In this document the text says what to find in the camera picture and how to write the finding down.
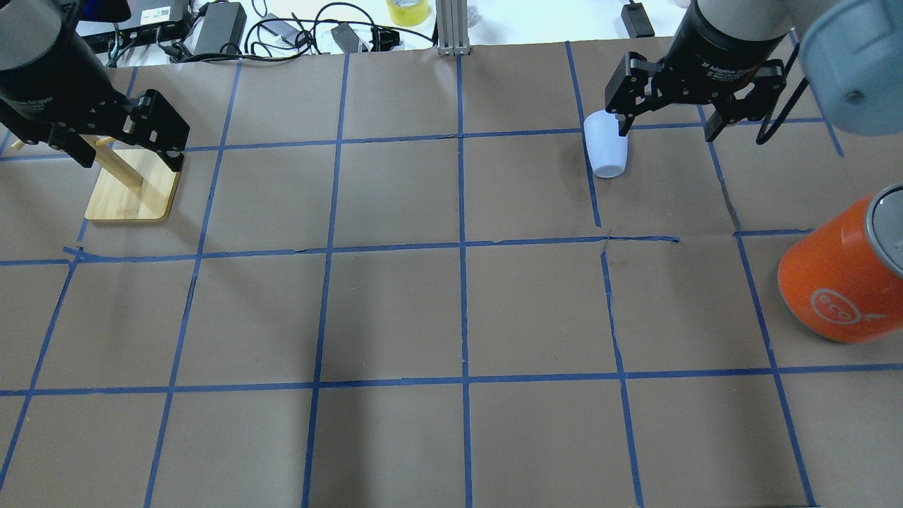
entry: wooden base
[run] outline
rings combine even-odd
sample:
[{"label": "wooden base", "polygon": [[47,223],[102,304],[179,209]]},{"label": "wooden base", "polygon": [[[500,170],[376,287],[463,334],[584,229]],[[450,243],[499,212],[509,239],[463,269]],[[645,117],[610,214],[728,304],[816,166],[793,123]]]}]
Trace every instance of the wooden base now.
[{"label": "wooden base", "polygon": [[101,169],[85,218],[104,222],[166,219],[179,183],[179,173],[173,172],[154,152],[148,150],[115,152],[140,173],[144,181],[140,186],[128,187],[106,169]]}]

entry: eco logo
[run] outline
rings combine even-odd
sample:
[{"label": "eco logo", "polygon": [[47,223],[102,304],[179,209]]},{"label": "eco logo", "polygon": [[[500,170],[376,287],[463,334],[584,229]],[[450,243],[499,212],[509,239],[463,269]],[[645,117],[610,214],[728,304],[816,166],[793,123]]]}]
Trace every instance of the eco logo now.
[{"label": "eco logo", "polygon": [[863,315],[856,305],[833,289],[816,289],[812,294],[812,310],[828,323],[835,325],[856,325],[863,319],[867,323],[886,317],[881,314]]}]

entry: orange tumbler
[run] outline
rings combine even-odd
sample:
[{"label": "orange tumbler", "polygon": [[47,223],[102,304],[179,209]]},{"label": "orange tumbler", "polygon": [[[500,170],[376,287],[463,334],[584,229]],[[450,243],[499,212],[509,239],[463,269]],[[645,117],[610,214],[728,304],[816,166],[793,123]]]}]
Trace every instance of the orange tumbler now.
[{"label": "orange tumbler", "polygon": [[864,343],[903,328],[903,183],[797,242],[777,282],[790,311],[833,341]]}]

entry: white table surface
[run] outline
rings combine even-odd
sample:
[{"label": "white table surface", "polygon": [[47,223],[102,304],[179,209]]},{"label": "white table surface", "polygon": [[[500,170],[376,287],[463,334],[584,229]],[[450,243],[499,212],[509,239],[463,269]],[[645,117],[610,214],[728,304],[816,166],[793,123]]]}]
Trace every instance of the white table surface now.
[{"label": "white table surface", "polygon": [[[247,23],[245,33],[260,17],[255,14],[251,0],[240,0],[245,7]],[[294,12],[301,19],[313,19],[317,11],[328,2],[309,0],[266,0],[271,13],[291,17]],[[430,14],[417,26],[409,27],[427,36],[433,33],[435,21],[435,0],[428,0]],[[256,0],[258,9],[262,9],[263,0]],[[352,4],[366,10],[377,24],[392,25],[386,8],[386,0],[353,0]],[[594,39],[626,39],[628,37],[624,23],[621,21],[621,8],[625,0],[555,0],[540,2],[524,0],[470,0],[468,6],[475,7],[479,20],[469,31],[470,43],[478,44],[527,44],[533,42],[586,41]],[[656,35],[674,35],[677,25],[684,15],[684,9],[677,4],[680,0],[643,0],[642,4],[652,22]],[[197,7],[201,0],[194,0]],[[328,9],[324,18],[342,21],[366,21],[363,14],[346,6],[333,6]],[[186,41],[193,46],[193,38],[203,26],[203,21],[195,27],[192,37]],[[322,52],[341,52],[332,40],[330,28],[333,25],[322,24],[318,29],[317,42]],[[365,40],[370,39],[369,28],[363,25],[352,25]],[[281,43],[273,35],[262,32],[263,42]],[[431,44],[424,39],[408,33],[401,34],[402,44],[397,50],[429,48]],[[100,53],[102,61],[107,55]],[[149,45],[128,51],[120,60],[119,66],[157,65],[168,63],[166,55],[156,46]]]}]

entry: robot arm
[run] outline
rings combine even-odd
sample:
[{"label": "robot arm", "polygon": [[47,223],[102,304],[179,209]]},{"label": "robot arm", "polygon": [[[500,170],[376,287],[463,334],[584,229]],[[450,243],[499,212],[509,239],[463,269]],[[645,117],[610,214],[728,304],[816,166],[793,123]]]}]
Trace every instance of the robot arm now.
[{"label": "robot arm", "polygon": [[[793,25],[829,120],[866,135],[903,130],[903,2],[893,0],[694,0],[664,58],[625,55],[605,88],[605,109],[625,136],[646,111],[713,104],[707,141],[742,119],[770,118],[787,70],[768,56]],[[744,98],[734,95],[750,83]]]},{"label": "robot arm", "polygon": [[[128,17],[122,0],[88,5],[104,3],[124,5]],[[79,0],[0,0],[0,122],[25,143],[47,143],[85,167],[95,150],[79,134],[139,145],[180,171],[188,124],[156,90],[128,99],[113,88],[75,34],[84,7]],[[102,12],[114,19],[122,14]]]}]

